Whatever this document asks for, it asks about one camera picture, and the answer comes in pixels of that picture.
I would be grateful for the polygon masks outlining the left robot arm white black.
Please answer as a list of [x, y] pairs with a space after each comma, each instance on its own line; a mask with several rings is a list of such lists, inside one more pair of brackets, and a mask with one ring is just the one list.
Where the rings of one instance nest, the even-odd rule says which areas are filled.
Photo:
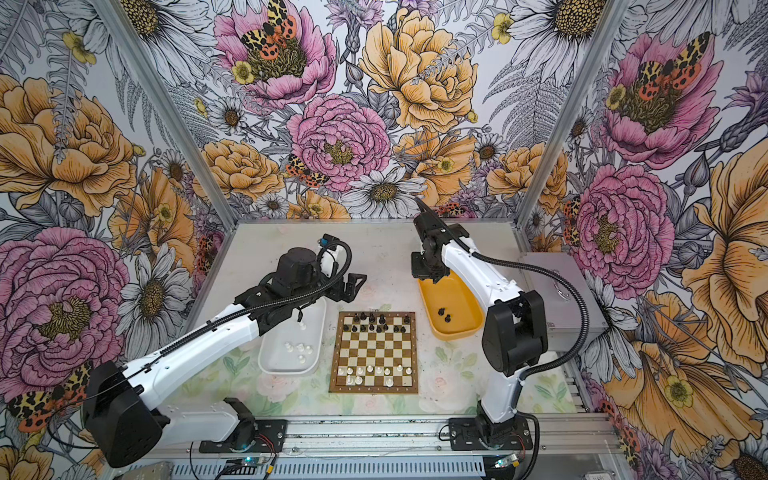
[[352, 250], [326, 235], [320, 249], [294, 247], [277, 269], [198, 328], [143, 357], [94, 368], [82, 404], [83, 423], [109, 466], [128, 466], [158, 446], [172, 419], [159, 406], [182, 384], [231, 350], [266, 337], [282, 323], [300, 322], [318, 300], [352, 302], [365, 283], [352, 274]]

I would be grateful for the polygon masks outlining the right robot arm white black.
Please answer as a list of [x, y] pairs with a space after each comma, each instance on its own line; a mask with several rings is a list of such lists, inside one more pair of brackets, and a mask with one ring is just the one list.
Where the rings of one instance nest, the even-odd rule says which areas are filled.
[[488, 442], [515, 426], [526, 378], [548, 350], [543, 300], [499, 272], [496, 260], [480, 254], [461, 225], [446, 224], [420, 199], [416, 204], [413, 223], [421, 249], [411, 254], [412, 276], [437, 286], [455, 275], [485, 313], [481, 346], [495, 374], [481, 396], [476, 425]]

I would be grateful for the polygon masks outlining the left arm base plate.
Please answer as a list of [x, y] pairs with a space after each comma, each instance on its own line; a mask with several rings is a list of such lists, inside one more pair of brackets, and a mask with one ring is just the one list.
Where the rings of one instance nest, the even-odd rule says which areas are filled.
[[204, 454], [280, 453], [286, 439], [286, 420], [256, 419], [241, 421], [224, 440], [202, 441], [198, 451]]

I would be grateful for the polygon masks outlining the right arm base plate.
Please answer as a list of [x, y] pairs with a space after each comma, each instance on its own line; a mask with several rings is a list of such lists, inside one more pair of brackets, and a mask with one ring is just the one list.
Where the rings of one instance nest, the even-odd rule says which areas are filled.
[[533, 447], [531, 428], [526, 419], [516, 416], [503, 423], [492, 423], [485, 417], [451, 418], [448, 435], [453, 451], [530, 451]]

